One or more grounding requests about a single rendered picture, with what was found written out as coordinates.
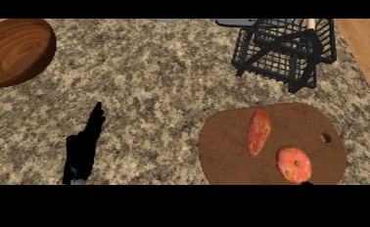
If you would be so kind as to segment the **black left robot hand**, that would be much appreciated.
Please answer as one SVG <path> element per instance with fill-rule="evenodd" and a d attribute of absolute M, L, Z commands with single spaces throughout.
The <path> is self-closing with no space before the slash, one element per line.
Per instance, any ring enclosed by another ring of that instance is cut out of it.
<path fill-rule="evenodd" d="M 85 130 L 67 137 L 67 160 L 64 165 L 63 184 L 72 185 L 72 180 L 89 180 L 94 171 L 95 147 L 103 124 L 106 122 L 101 103 L 95 104 Z"/>

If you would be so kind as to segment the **brown round cutting board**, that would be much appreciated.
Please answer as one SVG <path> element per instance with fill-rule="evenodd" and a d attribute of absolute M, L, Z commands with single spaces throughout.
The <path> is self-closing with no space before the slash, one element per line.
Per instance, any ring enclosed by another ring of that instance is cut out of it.
<path fill-rule="evenodd" d="M 248 154 L 248 130 L 254 108 L 227 110 L 208 120 L 200 135 L 202 167 L 214 184 L 286 185 L 277 166 L 277 152 L 297 146 L 313 163 L 310 182 L 339 183 L 347 168 L 347 150 L 329 118 L 310 105 L 268 105 L 271 135 L 261 153 Z"/>

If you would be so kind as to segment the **orange sweet potato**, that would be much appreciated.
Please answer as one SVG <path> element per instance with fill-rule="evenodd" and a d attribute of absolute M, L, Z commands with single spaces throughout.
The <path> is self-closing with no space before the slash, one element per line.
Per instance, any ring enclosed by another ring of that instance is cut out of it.
<path fill-rule="evenodd" d="M 271 134 L 270 113 L 264 108 L 257 109 L 251 123 L 248 134 L 248 151 L 254 158 L 264 149 L 270 134 Z"/>

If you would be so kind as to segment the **brown wooden bowl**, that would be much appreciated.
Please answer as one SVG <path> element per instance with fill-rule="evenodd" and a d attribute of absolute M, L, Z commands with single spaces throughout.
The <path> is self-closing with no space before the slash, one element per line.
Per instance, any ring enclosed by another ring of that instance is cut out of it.
<path fill-rule="evenodd" d="M 45 19 L 0 22 L 0 87 L 32 80 L 49 66 L 57 52 L 57 36 Z"/>

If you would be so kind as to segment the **grey flat object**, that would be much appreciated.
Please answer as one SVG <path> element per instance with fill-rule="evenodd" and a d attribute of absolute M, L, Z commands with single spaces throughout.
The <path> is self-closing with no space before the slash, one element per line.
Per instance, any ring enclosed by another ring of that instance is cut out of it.
<path fill-rule="evenodd" d="M 283 28 L 289 26 L 294 19 L 217 19 L 217 24 L 227 27 L 261 27 Z"/>

